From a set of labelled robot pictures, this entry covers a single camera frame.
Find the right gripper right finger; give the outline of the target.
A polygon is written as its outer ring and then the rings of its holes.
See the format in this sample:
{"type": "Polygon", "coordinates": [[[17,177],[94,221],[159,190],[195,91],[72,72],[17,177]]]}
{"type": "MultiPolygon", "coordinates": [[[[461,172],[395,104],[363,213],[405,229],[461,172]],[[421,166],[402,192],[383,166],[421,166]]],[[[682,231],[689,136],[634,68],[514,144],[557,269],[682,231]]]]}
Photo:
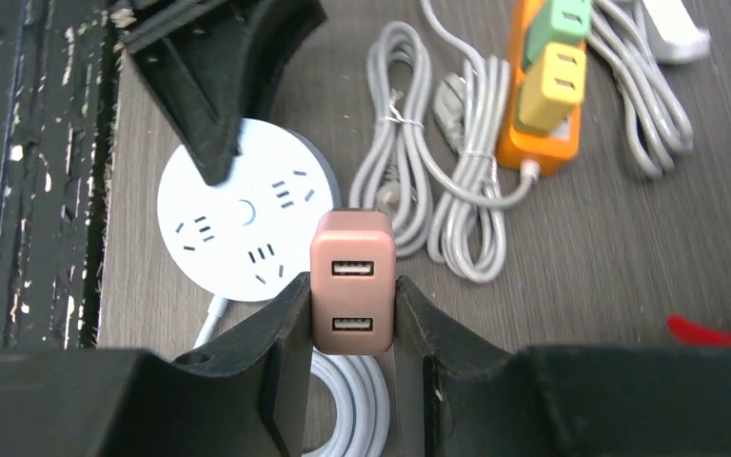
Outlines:
{"type": "Polygon", "coordinates": [[[510,353],[402,277],[394,351],[410,456],[731,456],[731,348],[510,353]]]}

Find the pink charger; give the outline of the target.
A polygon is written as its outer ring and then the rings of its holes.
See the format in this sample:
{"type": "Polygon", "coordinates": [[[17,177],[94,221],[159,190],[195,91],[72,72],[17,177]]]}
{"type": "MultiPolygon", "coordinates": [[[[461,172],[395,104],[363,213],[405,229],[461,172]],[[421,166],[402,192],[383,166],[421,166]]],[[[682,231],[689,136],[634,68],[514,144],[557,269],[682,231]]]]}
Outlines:
{"type": "Polygon", "coordinates": [[[310,246],[314,346],[330,355],[379,355],[393,342],[396,244],[387,216],[335,209],[310,246]]]}

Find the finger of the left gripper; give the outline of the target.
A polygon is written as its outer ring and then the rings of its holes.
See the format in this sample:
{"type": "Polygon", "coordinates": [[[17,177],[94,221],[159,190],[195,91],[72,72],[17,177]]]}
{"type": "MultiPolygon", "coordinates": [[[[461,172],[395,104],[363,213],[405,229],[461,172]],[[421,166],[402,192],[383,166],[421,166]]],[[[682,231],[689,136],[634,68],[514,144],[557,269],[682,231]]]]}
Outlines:
{"type": "Polygon", "coordinates": [[[317,0],[117,1],[110,18],[209,186],[231,174],[246,118],[269,115],[286,64],[326,20],[317,0]]]}

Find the round blue socket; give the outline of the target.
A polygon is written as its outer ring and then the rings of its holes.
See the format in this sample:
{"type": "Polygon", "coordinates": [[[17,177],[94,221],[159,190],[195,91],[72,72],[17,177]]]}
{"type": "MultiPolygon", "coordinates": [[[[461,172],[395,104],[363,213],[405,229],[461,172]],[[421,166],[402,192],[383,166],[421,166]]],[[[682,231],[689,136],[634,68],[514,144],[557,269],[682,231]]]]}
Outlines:
{"type": "Polygon", "coordinates": [[[157,220],[173,261],[226,299],[267,301],[309,269],[320,218],[340,206],[334,170],[303,135],[262,120],[243,123],[226,181],[209,186],[185,147],[169,157],[157,220]]]}

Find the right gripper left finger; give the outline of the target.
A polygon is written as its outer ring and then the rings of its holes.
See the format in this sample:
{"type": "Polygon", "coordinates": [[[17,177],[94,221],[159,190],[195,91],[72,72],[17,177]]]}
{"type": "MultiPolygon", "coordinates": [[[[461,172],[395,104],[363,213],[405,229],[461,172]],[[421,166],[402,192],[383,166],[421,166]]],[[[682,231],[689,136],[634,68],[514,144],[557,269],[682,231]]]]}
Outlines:
{"type": "Polygon", "coordinates": [[[0,351],[0,456],[298,456],[310,287],[167,361],[142,349],[0,351]]]}

